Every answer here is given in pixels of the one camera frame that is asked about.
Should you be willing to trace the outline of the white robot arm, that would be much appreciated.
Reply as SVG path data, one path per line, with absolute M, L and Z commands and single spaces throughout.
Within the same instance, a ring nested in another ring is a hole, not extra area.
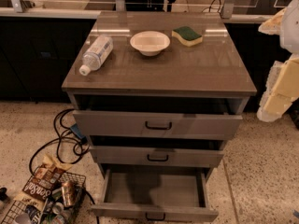
M 270 68 L 257 118 L 264 122 L 280 119 L 299 98 L 299 0 L 263 22 L 259 32 L 278 35 L 279 44 L 292 55 L 284 63 L 275 61 Z

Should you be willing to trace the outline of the white yellow gripper body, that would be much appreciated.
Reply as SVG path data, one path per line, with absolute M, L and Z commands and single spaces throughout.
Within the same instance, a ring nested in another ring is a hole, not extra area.
M 283 8 L 271 19 L 263 22 L 259 31 L 279 35 L 280 46 L 292 55 L 284 63 L 275 61 L 266 80 L 257 111 L 257 118 L 264 122 L 280 119 L 299 98 L 299 11 Z

